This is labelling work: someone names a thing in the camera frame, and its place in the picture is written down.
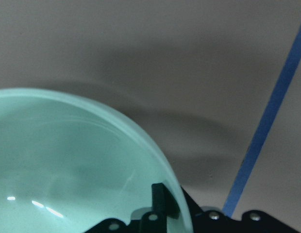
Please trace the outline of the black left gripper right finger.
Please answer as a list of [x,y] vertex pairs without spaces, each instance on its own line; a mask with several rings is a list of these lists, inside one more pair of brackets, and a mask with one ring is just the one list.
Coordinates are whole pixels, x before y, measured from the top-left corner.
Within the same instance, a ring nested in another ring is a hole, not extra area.
[[203,210],[183,189],[195,233],[298,233],[297,230],[259,211],[250,210],[242,214],[241,220],[235,220],[222,212]]

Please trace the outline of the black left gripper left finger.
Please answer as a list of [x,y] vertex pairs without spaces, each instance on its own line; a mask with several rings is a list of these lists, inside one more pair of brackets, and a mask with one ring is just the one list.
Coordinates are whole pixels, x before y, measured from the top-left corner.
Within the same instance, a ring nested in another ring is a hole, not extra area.
[[179,217],[179,206],[163,183],[151,185],[152,206],[141,217],[140,233],[167,233],[167,218]]

